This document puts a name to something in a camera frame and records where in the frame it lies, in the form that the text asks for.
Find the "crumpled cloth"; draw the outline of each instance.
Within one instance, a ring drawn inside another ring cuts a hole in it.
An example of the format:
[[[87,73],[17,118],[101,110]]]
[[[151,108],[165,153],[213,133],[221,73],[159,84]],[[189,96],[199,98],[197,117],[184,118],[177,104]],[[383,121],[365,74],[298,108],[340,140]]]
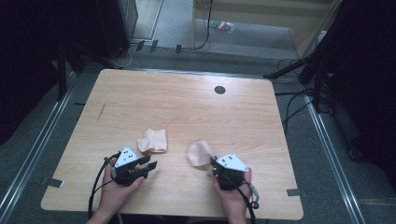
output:
[[[192,143],[187,149],[187,160],[191,166],[207,165],[211,157],[212,150],[205,140]]]
[[[137,139],[137,147],[141,152],[165,152],[167,149],[166,130],[153,131],[148,129],[143,138]]]

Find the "black dot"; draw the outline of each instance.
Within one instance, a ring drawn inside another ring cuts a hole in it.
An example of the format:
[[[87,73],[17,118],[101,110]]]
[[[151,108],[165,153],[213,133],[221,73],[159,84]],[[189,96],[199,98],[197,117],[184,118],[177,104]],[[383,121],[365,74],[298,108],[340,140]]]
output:
[[[215,87],[215,92],[217,94],[223,94],[225,92],[225,88],[222,86],[217,86],[217,87]]]

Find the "hand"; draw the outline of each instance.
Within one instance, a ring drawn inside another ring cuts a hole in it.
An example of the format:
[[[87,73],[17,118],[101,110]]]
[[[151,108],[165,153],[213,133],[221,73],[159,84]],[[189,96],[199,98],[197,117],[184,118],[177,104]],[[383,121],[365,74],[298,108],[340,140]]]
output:
[[[238,192],[237,189],[221,190],[218,179],[215,176],[212,176],[212,179],[212,187],[221,198],[221,205],[229,223],[247,223],[246,212],[248,207],[244,199],[242,198],[242,195]],[[244,179],[248,183],[251,183],[251,169],[249,169],[248,172],[244,173]],[[239,189],[241,189],[241,191],[245,194],[245,196],[247,196],[248,199],[250,198],[251,190],[248,184],[243,184],[239,187]]]
[[[105,167],[103,184],[111,182],[102,186],[102,196],[98,209],[87,223],[107,223],[124,206],[129,195],[137,190],[144,180],[145,178],[141,176],[129,187],[118,185],[111,181],[111,164],[108,164]]]

